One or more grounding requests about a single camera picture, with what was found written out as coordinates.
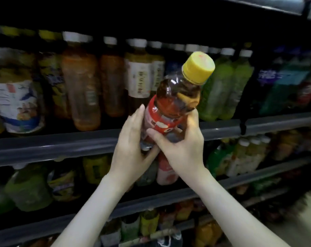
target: person's right hand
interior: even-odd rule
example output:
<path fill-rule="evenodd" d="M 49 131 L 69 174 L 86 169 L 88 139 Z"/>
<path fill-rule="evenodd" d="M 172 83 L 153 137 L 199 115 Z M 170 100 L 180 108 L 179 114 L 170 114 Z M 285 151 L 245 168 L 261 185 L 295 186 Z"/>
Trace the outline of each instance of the person's right hand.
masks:
<path fill-rule="evenodd" d="M 151 128 L 147 129 L 147 134 L 160 147 L 169 164 L 186 183 L 200 177 L 200 173 L 205 171 L 203 164 L 204 139 L 199 128 L 199 114 L 196 109 L 187 117 L 184 140 L 171 143 L 165 136 Z"/>

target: person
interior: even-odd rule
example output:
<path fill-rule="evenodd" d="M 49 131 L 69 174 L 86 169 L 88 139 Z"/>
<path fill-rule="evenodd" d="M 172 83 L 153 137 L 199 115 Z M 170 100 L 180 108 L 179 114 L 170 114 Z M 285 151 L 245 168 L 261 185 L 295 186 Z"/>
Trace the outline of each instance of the person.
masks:
<path fill-rule="evenodd" d="M 128 117 L 120 132 L 110 171 L 52 247 L 92 247 L 120 198 L 146 171 L 160 149 L 175 172 L 200 196 L 233 246 L 289 246 L 238 203 L 204 167 L 204 139 L 196 109 L 188 115 L 185 138 L 178 143 L 171 143 L 161 133 L 147 129 L 156 145 L 143 158 L 139 141 L 144 110 L 141 105 Z"/>

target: blue and white label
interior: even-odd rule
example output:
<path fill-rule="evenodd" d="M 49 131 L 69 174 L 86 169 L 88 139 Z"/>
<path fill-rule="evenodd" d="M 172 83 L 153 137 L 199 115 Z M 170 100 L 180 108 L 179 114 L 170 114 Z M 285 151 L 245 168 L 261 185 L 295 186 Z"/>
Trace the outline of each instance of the blue and white label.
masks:
<path fill-rule="evenodd" d="M 0 83 L 0 117 L 10 133 L 31 133 L 44 126 L 31 80 Z"/>

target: forearm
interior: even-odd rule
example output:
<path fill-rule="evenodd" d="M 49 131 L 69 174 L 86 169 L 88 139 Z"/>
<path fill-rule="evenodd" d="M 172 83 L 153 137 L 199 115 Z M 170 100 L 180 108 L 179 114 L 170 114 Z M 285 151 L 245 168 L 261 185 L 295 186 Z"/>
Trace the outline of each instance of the forearm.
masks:
<path fill-rule="evenodd" d="M 125 191 L 107 174 L 52 247 L 92 247 Z"/>
<path fill-rule="evenodd" d="M 235 247 L 289 246 L 236 201 L 204 168 L 188 185 L 200 196 Z"/>

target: hand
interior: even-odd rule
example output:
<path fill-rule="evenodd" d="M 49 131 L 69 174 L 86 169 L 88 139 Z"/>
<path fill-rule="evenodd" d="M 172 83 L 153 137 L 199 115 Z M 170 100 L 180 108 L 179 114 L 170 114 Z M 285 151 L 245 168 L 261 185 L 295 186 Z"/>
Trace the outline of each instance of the hand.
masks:
<path fill-rule="evenodd" d="M 132 116 L 128 116 L 120 132 L 108 173 L 125 191 L 145 173 L 160 152 L 159 147 L 155 145 L 146 157 L 141 153 L 139 141 L 144 110 L 142 104 Z"/>
<path fill-rule="evenodd" d="M 175 172 L 188 184 L 205 169 L 203 165 L 203 135 L 199 128 L 199 114 L 194 109 L 187 117 L 185 139 L 171 143 L 154 129 L 147 129 L 147 134 L 156 142 L 166 155 Z"/>

